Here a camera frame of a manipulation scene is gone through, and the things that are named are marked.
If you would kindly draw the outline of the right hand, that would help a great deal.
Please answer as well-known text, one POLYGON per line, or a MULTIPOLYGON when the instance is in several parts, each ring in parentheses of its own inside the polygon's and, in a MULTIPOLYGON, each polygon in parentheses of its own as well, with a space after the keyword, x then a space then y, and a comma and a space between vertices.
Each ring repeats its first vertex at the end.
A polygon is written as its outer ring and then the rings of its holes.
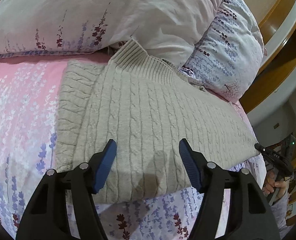
POLYGON ((274 175, 268 175, 264 181, 262 192, 267 197, 269 194, 274 193, 275 189, 278 189, 279 192, 275 197, 275 201, 277 201, 285 195, 285 193, 288 191, 288 187, 288 180, 275 181, 274 175))

